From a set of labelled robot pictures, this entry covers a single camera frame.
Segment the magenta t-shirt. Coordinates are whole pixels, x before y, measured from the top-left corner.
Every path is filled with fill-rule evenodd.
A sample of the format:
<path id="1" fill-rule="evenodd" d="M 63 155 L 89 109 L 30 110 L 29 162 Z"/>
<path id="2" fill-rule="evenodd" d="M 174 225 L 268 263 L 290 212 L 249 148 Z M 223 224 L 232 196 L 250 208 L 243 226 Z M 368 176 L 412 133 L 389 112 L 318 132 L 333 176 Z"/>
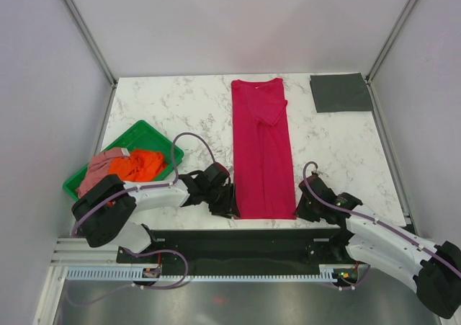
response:
<path id="1" fill-rule="evenodd" d="M 239 218 L 295 219 L 295 177 L 281 78 L 231 83 Z"/>

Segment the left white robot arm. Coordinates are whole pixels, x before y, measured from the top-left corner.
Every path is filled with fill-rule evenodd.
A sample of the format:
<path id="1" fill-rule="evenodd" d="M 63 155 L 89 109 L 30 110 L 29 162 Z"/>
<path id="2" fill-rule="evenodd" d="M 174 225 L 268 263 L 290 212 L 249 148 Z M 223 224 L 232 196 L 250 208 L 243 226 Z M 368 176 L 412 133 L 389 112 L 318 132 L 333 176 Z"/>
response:
<path id="1" fill-rule="evenodd" d="M 74 236 L 83 237 L 91 248 L 116 244 L 142 262 L 152 262 L 158 245 L 145 224 L 132 217 L 157 208 L 183 208 L 207 204 L 212 215 L 238 218 L 236 187 L 230 172 L 218 162 L 206 170 L 176 174 L 174 180 L 122 181 L 110 174 L 92 187 L 72 207 Z"/>

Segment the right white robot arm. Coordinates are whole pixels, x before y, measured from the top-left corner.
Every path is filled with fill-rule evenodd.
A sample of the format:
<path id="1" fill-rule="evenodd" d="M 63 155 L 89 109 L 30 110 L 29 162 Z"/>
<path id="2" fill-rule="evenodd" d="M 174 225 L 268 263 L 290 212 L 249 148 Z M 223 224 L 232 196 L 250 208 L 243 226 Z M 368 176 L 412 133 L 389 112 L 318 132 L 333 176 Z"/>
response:
<path id="1" fill-rule="evenodd" d="M 322 260 L 368 264 L 409 287 L 437 316 L 454 316 L 460 307 L 460 248 L 449 241 L 436 244 L 393 225 L 353 195 L 335 194 L 316 173 L 299 188 L 297 217 L 325 220 L 340 228 L 321 246 Z"/>

